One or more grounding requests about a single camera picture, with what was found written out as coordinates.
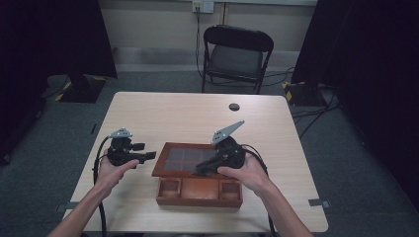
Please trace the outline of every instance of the forearm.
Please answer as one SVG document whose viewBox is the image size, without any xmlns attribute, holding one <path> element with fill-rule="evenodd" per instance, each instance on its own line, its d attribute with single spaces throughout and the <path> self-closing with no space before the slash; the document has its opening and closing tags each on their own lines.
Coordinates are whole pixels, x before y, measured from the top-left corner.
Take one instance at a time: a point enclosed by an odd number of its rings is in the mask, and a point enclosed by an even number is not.
<svg viewBox="0 0 419 237">
<path fill-rule="evenodd" d="M 97 187 L 90 190 L 48 237 L 80 236 L 104 196 L 104 192 Z"/>
<path fill-rule="evenodd" d="M 312 236 L 280 190 L 272 182 L 257 193 L 282 237 Z"/>
</svg>

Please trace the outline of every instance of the wooden box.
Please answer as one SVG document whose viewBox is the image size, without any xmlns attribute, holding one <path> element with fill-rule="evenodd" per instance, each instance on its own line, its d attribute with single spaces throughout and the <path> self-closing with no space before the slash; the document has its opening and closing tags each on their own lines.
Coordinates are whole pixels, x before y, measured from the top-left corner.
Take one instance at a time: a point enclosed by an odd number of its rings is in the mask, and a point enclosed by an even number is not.
<svg viewBox="0 0 419 237">
<path fill-rule="evenodd" d="M 152 176 L 160 177 L 156 201 L 162 205 L 240 207 L 241 184 L 220 174 L 194 175 L 195 166 L 215 154 L 212 145 L 166 142 Z"/>
</svg>

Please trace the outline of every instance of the wooden table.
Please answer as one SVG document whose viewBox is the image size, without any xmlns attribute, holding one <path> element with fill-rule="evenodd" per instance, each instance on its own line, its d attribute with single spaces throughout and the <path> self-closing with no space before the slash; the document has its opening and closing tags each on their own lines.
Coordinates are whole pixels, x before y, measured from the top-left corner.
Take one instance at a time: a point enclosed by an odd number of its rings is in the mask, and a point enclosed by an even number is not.
<svg viewBox="0 0 419 237">
<path fill-rule="evenodd" d="M 236 103 L 237 112 L 228 106 Z M 208 144 L 216 130 L 241 119 L 232 133 L 240 144 L 255 147 L 270 178 L 312 232 L 324 232 L 328 223 L 318 198 L 286 100 L 279 96 L 119 92 L 115 94 L 71 201 L 82 199 L 92 188 L 92 168 L 102 140 L 126 127 L 132 142 L 145 142 L 146 151 L 157 151 L 155 160 L 128 171 L 104 200 L 109 231 L 222 233 L 269 232 L 267 211 L 253 192 L 243 187 L 239 209 L 219 207 L 159 206 L 158 178 L 151 177 L 165 142 Z M 101 229 L 99 210 L 86 231 Z"/>
</svg>

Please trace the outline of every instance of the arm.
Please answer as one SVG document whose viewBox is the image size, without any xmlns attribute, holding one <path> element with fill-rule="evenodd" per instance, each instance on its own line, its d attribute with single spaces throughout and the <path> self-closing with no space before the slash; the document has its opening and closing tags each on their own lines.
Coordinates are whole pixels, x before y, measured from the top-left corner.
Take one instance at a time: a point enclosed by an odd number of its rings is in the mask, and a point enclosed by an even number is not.
<svg viewBox="0 0 419 237">
<path fill-rule="evenodd" d="M 247 154 L 240 169 L 219 167 L 218 172 L 236 178 L 262 200 L 281 236 L 313 236 L 255 157 Z"/>
<path fill-rule="evenodd" d="M 101 160 L 99 176 L 95 186 L 80 200 L 77 206 L 49 233 L 52 236 L 80 236 L 98 205 L 111 194 L 112 188 L 123 177 L 124 173 L 138 165 L 138 160 L 115 167 L 108 157 Z"/>
</svg>

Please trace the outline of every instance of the wall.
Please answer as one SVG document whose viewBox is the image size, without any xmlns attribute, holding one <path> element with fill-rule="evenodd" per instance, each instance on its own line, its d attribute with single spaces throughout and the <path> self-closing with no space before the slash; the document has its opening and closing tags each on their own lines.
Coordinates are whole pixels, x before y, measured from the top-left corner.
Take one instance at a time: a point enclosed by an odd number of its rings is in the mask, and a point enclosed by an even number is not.
<svg viewBox="0 0 419 237">
<path fill-rule="evenodd" d="M 312 0 L 295 0 L 296 5 L 283 2 L 286 4 L 215 2 L 213 14 L 201 14 L 201 37 L 207 27 L 225 22 L 267 33 L 274 40 L 275 51 L 299 51 L 314 4 Z M 191 1 L 106 0 L 100 4 L 112 47 L 196 46 L 197 16 L 192 13 Z"/>
</svg>

